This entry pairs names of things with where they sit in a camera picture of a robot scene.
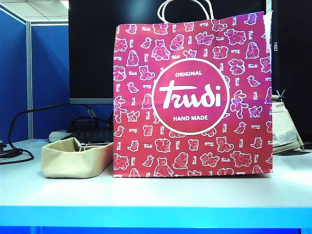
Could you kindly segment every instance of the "white rope handle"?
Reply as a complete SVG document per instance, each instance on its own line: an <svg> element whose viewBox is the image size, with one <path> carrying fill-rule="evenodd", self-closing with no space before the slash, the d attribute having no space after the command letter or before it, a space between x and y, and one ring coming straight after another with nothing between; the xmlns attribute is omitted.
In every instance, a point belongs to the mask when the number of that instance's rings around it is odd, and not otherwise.
<svg viewBox="0 0 312 234"><path fill-rule="evenodd" d="M167 5L168 5L169 3L171 3L172 1L174 1L174 0L166 0L166 1L163 2L163 3L160 5L160 7L158 8L158 11L157 11L158 18L159 18L161 21L163 21L164 23L169 23L169 22L165 19L165 9L166 9ZM192 1L194 1L195 3L197 3L197 4L200 6L200 8L204 11L207 20L209 20L209 15L208 15L208 12L207 12L206 8L205 8L199 1L197 1L197 0L192 0ZM208 5L209 5L209 11L210 11L211 19L214 19L214 13L213 13L213 8L212 8L212 5L211 5L211 2L210 2L209 0L205 0L205 1L206 1L206 2L208 3Z"/></svg>

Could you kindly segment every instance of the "black keyboard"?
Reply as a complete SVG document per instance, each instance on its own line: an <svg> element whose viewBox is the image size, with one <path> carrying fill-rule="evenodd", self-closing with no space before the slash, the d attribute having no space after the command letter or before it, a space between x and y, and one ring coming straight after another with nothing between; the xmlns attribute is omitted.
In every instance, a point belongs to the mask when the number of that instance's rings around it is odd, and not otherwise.
<svg viewBox="0 0 312 234"><path fill-rule="evenodd" d="M114 141L112 129L77 130L63 139L75 137L81 144L109 144Z"/></svg>

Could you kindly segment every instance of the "ceiling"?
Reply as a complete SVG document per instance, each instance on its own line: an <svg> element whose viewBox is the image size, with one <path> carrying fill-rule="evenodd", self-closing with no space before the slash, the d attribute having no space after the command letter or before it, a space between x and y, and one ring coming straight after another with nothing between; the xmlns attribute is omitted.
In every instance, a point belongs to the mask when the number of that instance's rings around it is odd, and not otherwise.
<svg viewBox="0 0 312 234"><path fill-rule="evenodd" d="M67 0L0 0L0 3L25 20L68 20Z"/></svg>

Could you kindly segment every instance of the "ceiling light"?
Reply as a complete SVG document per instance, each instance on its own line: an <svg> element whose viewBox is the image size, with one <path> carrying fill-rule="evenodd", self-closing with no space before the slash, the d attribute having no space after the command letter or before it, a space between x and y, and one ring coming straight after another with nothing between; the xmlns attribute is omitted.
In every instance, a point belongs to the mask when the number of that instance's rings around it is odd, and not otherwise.
<svg viewBox="0 0 312 234"><path fill-rule="evenodd" d="M68 1L60 1L67 9L69 9Z"/></svg>

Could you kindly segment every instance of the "beige fabric basket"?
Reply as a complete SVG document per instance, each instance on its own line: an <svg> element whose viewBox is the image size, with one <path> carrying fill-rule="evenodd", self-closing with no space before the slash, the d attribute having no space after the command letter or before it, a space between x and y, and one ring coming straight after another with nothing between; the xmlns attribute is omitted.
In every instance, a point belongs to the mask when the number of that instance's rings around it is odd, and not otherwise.
<svg viewBox="0 0 312 234"><path fill-rule="evenodd" d="M73 137L42 147L41 170L49 178L90 178L101 174L112 160L113 143L81 147Z"/></svg>

